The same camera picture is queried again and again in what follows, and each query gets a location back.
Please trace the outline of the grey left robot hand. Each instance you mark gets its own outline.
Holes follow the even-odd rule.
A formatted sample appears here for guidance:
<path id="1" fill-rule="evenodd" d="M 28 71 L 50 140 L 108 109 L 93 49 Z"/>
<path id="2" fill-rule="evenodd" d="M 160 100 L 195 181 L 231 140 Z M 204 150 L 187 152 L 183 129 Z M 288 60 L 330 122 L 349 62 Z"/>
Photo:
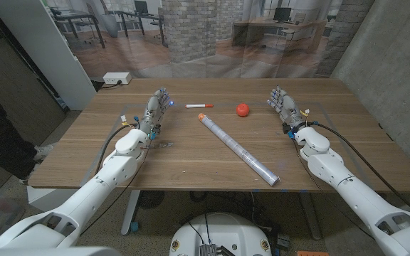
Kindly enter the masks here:
<path id="1" fill-rule="evenodd" d="M 167 109 L 174 105 L 167 89 L 161 87 L 148 99 L 144 114 L 139 122 L 139 129 L 153 140 L 159 133 L 163 116 Z"/>

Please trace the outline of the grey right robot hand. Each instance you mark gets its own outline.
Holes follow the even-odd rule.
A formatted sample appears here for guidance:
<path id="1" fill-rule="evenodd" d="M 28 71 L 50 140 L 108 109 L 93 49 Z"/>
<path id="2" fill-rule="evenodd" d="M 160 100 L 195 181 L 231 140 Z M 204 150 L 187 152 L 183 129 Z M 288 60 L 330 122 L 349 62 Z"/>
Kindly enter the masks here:
<path id="1" fill-rule="evenodd" d="M 283 122 L 283 132 L 285 134 L 288 132 L 295 134 L 305 127 L 305 119 L 294 99 L 279 86 L 272 89 L 267 103 L 279 114 L 280 120 Z"/>

